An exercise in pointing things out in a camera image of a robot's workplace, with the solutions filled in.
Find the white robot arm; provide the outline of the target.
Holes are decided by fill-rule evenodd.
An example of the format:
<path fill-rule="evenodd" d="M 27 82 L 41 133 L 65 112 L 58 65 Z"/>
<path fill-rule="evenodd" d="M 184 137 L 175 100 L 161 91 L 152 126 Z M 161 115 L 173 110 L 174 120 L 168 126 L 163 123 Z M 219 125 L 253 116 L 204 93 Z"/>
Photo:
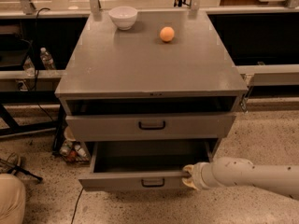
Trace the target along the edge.
<path fill-rule="evenodd" d="M 183 167 L 189 176 L 185 186 L 192 189 L 253 186 L 299 199 L 298 165 L 257 165 L 242 158 L 222 157 L 213 162 L 197 162 Z"/>

